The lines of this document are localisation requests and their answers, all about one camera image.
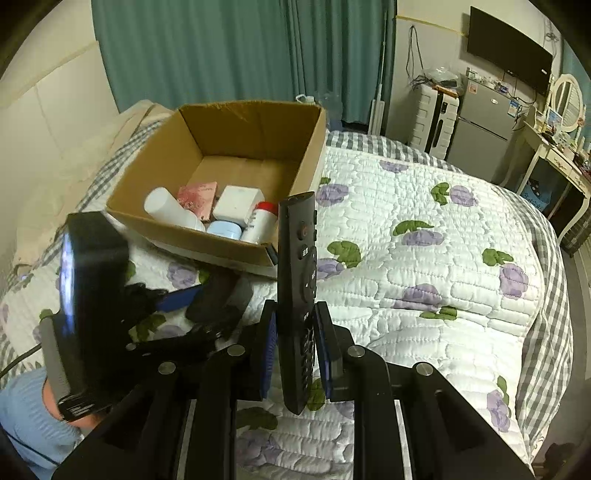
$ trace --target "refrigerator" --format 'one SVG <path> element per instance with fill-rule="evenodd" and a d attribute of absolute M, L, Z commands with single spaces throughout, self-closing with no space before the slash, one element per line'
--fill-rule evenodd
<path fill-rule="evenodd" d="M 473 177 L 501 182 L 505 177 L 503 160 L 515 125 L 514 110 L 509 97 L 469 80 L 447 162 Z"/>

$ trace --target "gray checkered sheet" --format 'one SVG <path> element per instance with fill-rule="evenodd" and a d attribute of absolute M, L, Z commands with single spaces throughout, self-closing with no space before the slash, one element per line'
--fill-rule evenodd
<path fill-rule="evenodd" d="M 100 170 L 77 210 L 84 209 L 96 196 L 103 193 L 129 156 L 139 149 L 160 126 L 155 122 L 138 131 Z M 352 132 L 331 132 L 326 144 L 331 147 L 364 151 L 385 158 L 422 163 L 443 170 L 460 171 L 443 160 L 434 158 L 400 142 Z M 516 414 L 526 448 L 531 453 L 544 429 L 556 414 L 560 399 L 567 387 L 573 356 L 573 337 L 570 326 L 569 300 L 564 266 L 557 237 L 547 219 L 526 200 L 500 187 L 495 189 L 517 211 L 525 227 L 531 232 L 532 244 L 540 259 L 546 284 L 544 305 L 528 333 L 522 353 L 523 366 L 516 396 Z M 61 249 L 61 232 L 56 241 L 43 253 L 38 265 L 47 265 Z M 14 287 L 19 279 L 9 278 Z M 16 358 L 17 352 L 0 325 L 0 367 Z M 12 370 L 11 375 L 34 368 L 25 362 Z"/>

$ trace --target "purple flower pattern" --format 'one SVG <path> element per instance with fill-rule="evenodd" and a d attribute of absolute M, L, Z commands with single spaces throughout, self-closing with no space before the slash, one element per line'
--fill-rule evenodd
<path fill-rule="evenodd" d="M 501 266 L 499 280 L 501 281 L 501 292 L 510 299 L 521 298 L 521 294 L 527 290 L 530 283 L 530 279 L 523 269 L 513 263 Z"/>
<path fill-rule="evenodd" d="M 275 463 L 281 449 L 270 432 L 247 430 L 236 438 L 236 463 L 241 466 L 261 466 Z"/>
<path fill-rule="evenodd" d="M 403 245 L 416 245 L 417 247 L 429 247 L 430 245 L 441 245 L 444 235 L 431 230 L 417 230 L 416 232 L 407 232 L 402 237 Z"/>
<path fill-rule="evenodd" d="M 503 394 L 493 390 L 486 395 L 486 409 L 491 414 L 491 422 L 499 432 L 509 431 L 511 421 L 509 419 L 509 407 L 503 401 Z"/>
<path fill-rule="evenodd" d="M 321 207 L 330 207 L 344 201 L 349 194 L 349 187 L 339 183 L 322 185 L 316 193 L 316 202 Z"/>
<path fill-rule="evenodd" d="M 402 299 L 394 302 L 394 308 L 436 312 L 442 301 L 441 295 L 433 285 L 421 283 L 405 288 Z"/>
<path fill-rule="evenodd" d="M 384 170 L 391 171 L 393 173 L 403 172 L 405 170 L 408 170 L 410 167 L 409 165 L 404 165 L 402 163 L 393 163 L 386 160 L 380 160 L 379 166 L 382 167 Z"/>
<path fill-rule="evenodd" d="M 473 207 L 478 203 L 472 192 L 463 185 L 454 185 L 449 190 L 449 198 L 456 205 L 463 207 Z"/>
<path fill-rule="evenodd" d="M 189 288 L 197 281 L 197 271 L 188 265 L 171 262 L 168 265 L 166 278 L 170 280 L 174 288 Z"/>
<path fill-rule="evenodd" d="M 318 280 L 325 280 L 334 277 L 341 273 L 345 266 L 341 262 L 337 262 L 334 258 L 319 258 L 318 259 Z"/>
<path fill-rule="evenodd" d="M 355 402 L 354 401 L 342 401 L 334 403 L 339 413 L 349 420 L 355 419 Z"/>

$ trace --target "white box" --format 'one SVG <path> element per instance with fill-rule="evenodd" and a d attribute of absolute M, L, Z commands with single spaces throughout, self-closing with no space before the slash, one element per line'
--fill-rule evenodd
<path fill-rule="evenodd" d="M 264 201 L 259 189 L 228 185 L 213 208 L 213 216 L 216 220 L 234 222 L 244 228 L 256 204 Z"/>

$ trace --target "pink box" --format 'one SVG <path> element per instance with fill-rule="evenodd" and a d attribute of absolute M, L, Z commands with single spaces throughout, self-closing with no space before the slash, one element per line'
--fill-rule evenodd
<path fill-rule="evenodd" d="M 212 215 L 213 199 L 217 182 L 194 183 L 178 189 L 177 201 L 185 209 L 192 211 L 197 218 L 208 222 Z"/>

